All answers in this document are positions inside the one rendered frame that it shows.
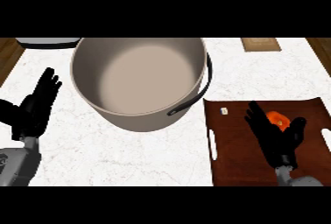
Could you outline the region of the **tan rectangular board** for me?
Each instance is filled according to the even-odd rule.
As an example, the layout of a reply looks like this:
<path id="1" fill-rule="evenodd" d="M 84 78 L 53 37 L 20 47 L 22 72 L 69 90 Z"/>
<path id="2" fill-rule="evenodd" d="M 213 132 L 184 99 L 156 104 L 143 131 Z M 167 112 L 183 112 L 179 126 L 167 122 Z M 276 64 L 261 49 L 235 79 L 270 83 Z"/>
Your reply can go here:
<path id="1" fill-rule="evenodd" d="M 275 38 L 241 38 L 247 52 L 281 52 L 281 46 Z"/>

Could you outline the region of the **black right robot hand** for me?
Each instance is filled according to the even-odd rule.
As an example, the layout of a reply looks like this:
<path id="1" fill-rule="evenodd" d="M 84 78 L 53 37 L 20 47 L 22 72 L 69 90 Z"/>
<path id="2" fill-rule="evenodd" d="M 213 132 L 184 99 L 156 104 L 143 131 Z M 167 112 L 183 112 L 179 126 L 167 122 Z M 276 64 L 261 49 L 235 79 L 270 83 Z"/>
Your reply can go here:
<path id="1" fill-rule="evenodd" d="M 247 121 L 261 148 L 267 164 L 273 169 L 285 166 L 295 169 L 295 149 L 304 141 L 306 119 L 297 117 L 285 130 L 270 123 L 266 113 L 255 101 L 248 103 Z"/>

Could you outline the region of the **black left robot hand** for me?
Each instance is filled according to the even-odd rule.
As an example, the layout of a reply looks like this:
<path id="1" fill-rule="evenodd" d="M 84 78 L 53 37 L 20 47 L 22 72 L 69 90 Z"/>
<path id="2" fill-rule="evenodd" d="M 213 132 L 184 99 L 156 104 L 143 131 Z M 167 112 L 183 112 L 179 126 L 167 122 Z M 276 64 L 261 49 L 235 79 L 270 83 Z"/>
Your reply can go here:
<path id="1" fill-rule="evenodd" d="M 35 84 L 34 92 L 19 105 L 0 99 L 0 123 L 12 127 L 12 139 L 40 138 L 47 129 L 51 106 L 57 97 L 62 82 L 49 67 Z"/>

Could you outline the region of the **dark brown wooden tray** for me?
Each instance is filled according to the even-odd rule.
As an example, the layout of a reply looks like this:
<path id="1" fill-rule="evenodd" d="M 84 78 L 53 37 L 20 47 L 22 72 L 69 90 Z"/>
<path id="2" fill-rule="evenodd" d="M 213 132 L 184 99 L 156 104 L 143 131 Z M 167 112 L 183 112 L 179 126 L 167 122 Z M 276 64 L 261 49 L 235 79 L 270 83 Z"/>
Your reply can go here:
<path id="1" fill-rule="evenodd" d="M 260 101 L 261 109 L 279 112 L 288 119 L 306 119 L 304 141 L 295 149 L 298 168 L 291 176 L 315 177 L 331 186 L 331 150 L 323 130 L 331 131 L 331 114 L 320 98 L 301 101 Z M 216 186 L 275 186 L 275 169 L 269 166 L 244 116 L 247 101 L 204 103 L 207 139 L 211 160 L 211 182 Z"/>

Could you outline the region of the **grey and black appliance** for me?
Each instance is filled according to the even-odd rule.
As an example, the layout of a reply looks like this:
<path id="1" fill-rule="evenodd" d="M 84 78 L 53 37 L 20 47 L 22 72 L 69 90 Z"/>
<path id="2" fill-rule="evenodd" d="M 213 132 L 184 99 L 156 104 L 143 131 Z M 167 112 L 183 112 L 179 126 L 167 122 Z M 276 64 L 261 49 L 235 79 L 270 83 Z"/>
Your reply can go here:
<path id="1" fill-rule="evenodd" d="M 16 38 L 18 44 L 26 49 L 75 48 L 80 38 Z"/>

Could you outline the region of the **orange squash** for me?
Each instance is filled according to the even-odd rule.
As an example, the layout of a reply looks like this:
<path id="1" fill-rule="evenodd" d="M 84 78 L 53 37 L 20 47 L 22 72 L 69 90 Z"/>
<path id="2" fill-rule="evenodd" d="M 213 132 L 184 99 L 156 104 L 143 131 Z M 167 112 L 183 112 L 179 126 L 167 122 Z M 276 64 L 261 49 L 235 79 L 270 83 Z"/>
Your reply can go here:
<path id="1" fill-rule="evenodd" d="M 279 128 L 281 131 L 285 131 L 285 129 L 289 127 L 289 119 L 286 118 L 285 115 L 282 115 L 279 112 L 276 111 L 269 111 L 266 113 L 266 117 L 270 121 L 272 124 L 275 124 Z"/>

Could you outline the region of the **large beige pot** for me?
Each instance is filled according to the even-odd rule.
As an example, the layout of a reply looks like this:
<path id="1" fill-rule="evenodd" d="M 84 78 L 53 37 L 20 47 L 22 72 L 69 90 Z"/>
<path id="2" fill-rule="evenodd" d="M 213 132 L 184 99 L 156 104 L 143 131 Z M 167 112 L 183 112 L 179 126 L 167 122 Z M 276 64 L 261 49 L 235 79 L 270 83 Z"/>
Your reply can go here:
<path id="1" fill-rule="evenodd" d="M 83 38 L 71 60 L 78 95 L 134 132 L 173 125 L 202 98 L 213 60 L 201 38 Z"/>

